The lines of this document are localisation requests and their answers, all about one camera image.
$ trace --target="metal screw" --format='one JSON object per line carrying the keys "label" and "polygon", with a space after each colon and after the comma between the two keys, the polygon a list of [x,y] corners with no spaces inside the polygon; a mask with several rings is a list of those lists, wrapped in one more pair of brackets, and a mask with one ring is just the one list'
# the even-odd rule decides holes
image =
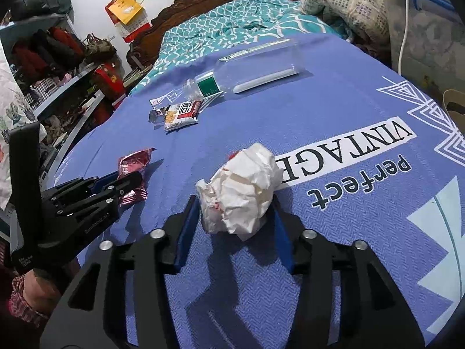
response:
{"label": "metal screw", "polygon": [[361,251],[364,251],[365,249],[368,248],[368,244],[366,242],[364,242],[363,240],[355,241],[354,246],[355,246],[355,248],[357,248],[357,249],[359,249]]}
{"label": "metal screw", "polygon": [[161,239],[164,236],[165,232],[162,229],[154,229],[150,232],[150,237],[152,239]]}
{"label": "metal screw", "polygon": [[99,244],[99,248],[102,251],[107,251],[113,246],[113,243],[110,240],[104,240]]}
{"label": "metal screw", "polygon": [[302,236],[305,237],[306,239],[314,239],[317,237],[316,231],[313,231],[312,229],[306,229],[304,232],[302,232]]}

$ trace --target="blue handle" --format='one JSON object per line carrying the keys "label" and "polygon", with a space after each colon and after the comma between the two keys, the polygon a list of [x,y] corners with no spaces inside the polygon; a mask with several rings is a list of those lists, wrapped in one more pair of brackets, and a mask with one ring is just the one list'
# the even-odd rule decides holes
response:
{"label": "blue handle", "polygon": [[[450,11],[455,11],[455,8],[453,5],[449,4],[447,1],[444,0],[430,0],[431,2],[443,7],[444,9],[450,10]],[[413,0],[413,6],[415,7],[416,10],[420,11],[421,9],[417,5],[417,0]]]}

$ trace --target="plastic storage box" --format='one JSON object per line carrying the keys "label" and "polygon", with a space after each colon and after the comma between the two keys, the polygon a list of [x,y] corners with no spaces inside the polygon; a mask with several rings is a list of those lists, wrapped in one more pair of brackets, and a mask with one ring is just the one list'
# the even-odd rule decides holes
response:
{"label": "plastic storage box", "polygon": [[[384,0],[397,71],[405,27],[405,0]],[[447,89],[465,92],[465,26],[449,0],[410,0],[402,75],[431,97]]]}

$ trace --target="pink wrapper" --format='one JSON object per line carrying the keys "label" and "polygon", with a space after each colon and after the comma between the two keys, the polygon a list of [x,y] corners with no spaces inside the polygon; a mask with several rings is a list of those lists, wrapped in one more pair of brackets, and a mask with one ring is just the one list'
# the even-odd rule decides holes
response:
{"label": "pink wrapper", "polygon": [[129,173],[138,171],[142,175],[142,183],[139,187],[125,194],[119,199],[121,206],[132,206],[134,203],[147,199],[147,191],[145,190],[144,173],[145,167],[150,162],[152,151],[155,148],[148,148],[143,151],[135,152],[118,159],[118,179],[128,175]]}

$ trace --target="wooden headboard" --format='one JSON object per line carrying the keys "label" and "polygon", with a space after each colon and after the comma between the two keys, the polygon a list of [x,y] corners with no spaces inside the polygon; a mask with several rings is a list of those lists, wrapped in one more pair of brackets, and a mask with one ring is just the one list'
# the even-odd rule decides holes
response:
{"label": "wooden headboard", "polygon": [[152,27],[150,29],[136,36],[132,51],[127,52],[127,62],[132,68],[136,68],[137,65],[133,60],[133,56],[135,56],[144,66],[155,63],[165,32],[189,18],[209,12],[230,1],[233,0],[175,0],[173,5],[164,8],[158,17],[151,21]]}

